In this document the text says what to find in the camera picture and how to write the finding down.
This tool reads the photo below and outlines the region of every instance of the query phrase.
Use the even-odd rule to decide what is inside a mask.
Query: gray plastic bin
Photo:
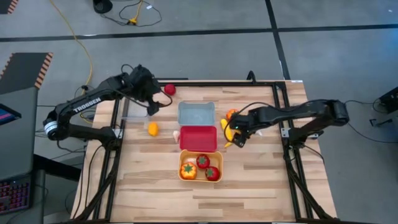
[[[216,122],[213,102],[178,104],[178,123],[181,126],[214,126]]]

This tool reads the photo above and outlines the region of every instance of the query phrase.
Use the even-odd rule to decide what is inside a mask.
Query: wooden table
[[[307,101],[303,83],[286,81],[286,86],[291,105]],[[156,98],[167,102],[165,96],[157,95]],[[127,122],[111,214],[112,222],[295,220],[278,125],[263,130],[263,137],[253,135],[243,148],[223,147],[226,140],[221,131],[220,119],[225,117],[229,109],[240,109],[254,101],[274,105],[270,87],[177,87],[173,100],[172,105],[162,108],[150,119],[160,127],[160,133],[155,138],[147,134],[144,123]],[[218,183],[186,182],[178,178],[180,148],[172,133],[180,128],[177,123],[177,106],[181,101],[215,102],[218,150],[224,157],[223,179]],[[113,104],[113,101],[106,101],[97,106],[94,127],[109,126]],[[309,119],[300,119],[294,123],[302,126],[308,121]],[[99,145],[100,142],[91,141],[87,148],[83,170],[83,197],[78,214],[84,207],[88,165]],[[319,151],[317,141],[308,140],[307,145]],[[306,149],[301,150],[301,155],[309,191],[325,211],[335,217],[322,160]],[[91,168],[88,201],[98,189],[103,157],[104,150],[100,149]],[[80,184],[81,181],[72,216],[81,194]],[[301,214],[306,217],[299,189],[297,193]],[[102,203],[100,218],[104,217],[104,211],[105,203]]]

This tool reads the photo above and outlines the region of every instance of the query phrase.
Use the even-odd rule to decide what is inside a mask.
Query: red plastic bin
[[[214,126],[183,126],[180,133],[180,149],[193,152],[215,152],[217,129]]]

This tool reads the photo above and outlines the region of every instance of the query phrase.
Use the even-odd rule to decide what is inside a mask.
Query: monitor screen
[[[21,118],[20,113],[0,104],[0,125],[7,124],[19,118]]]

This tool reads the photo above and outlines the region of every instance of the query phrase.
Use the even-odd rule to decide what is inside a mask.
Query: gray floor
[[[55,0],[76,34],[118,34],[176,30],[269,28],[263,0],[147,0],[161,11],[163,21],[152,27],[121,27],[101,18],[90,0]],[[126,2],[116,2],[115,16]],[[388,0],[272,0],[278,27],[355,26],[398,23],[398,3]],[[134,14],[132,8],[127,14]],[[142,11],[142,22],[157,14]],[[0,15],[1,37],[70,35],[47,0],[20,1],[12,15]],[[303,80],[310,99],[372,102],[397,86],[398,29],[280,33],[290,76]],[[283,79],[271,33],[219,34],[179,37],[140,37],[84,40],[94,63],[91,85],[117,75],[124,63],[143,64],[157,77],[189,79],[243,79],[249,70],[257,78]],[[72,40],[50,42],[2,42],[0,64],[13,52],[53,52],[54,58],[39,91],[39,104],[55,105],[73,97],[84,84],[88,60]],[[375,139],[397,141],[394,123],[372,128],[377,116],[370,106],[348,105],[351,124]],[[49,108],[38,108],[37,129]],[[78,118],[74,123],[85,124]],[[67,139],[63,146],[84,145]],[[331,192],[343,220],[396,223],[398,219],[398,147],[368,141],[348,126],[329,128],[320,138]],[[35,153],[53,158],[64,154],[54,142],[37,138]],[[78,164],[70,155],[58,161]],[[47,176],[49,199],[46,223],[67,218],[64,200],[76,183]],[[74,193],[70,195],[70,209]]]

